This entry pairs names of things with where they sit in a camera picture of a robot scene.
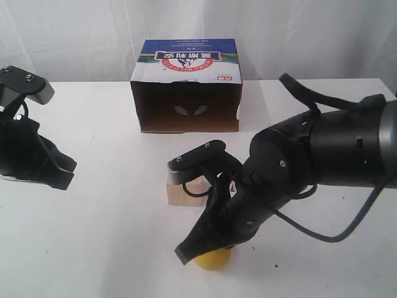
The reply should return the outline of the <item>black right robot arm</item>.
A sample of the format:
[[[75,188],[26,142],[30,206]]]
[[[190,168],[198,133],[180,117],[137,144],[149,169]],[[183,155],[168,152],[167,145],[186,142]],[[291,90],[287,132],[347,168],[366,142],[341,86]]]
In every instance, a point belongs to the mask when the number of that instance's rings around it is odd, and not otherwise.
[[[322,242],[346,239],[386,188],[396,187],[396,103],[359,111],[305,112],[255,134],[240,162],[221,140],[211,140],[168,164],[176,184],[199,176],[210,183],[202,215],[175,252],[183,264],[198,256],[249,241],[271,216],[281,219],[290,201],[317,187],[369,187],[351,223],[335,236],[287,222]]]

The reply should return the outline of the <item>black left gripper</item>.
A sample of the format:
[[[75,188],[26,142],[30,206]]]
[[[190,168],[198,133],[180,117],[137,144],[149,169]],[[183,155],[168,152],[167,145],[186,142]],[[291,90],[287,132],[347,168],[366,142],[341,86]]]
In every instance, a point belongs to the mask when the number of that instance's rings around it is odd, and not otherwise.
[[[40,124],[26,116],[21,119],[1,117],[1,178],[39,183],[67,190],[77,163],[60,152],[56,145],[38,135]],[[47,154],[58,168],[41,169]]]

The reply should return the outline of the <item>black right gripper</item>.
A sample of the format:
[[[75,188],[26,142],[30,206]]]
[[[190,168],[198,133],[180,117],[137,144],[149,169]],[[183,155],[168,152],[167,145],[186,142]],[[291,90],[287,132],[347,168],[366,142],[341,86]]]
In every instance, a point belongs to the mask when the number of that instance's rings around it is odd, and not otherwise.
[[[298,193],[298,160],[283,151],[250,152],[244,163],[227,152],[213,157],[212,195],[175,254],[183,265],[208,252],[230,250]]]

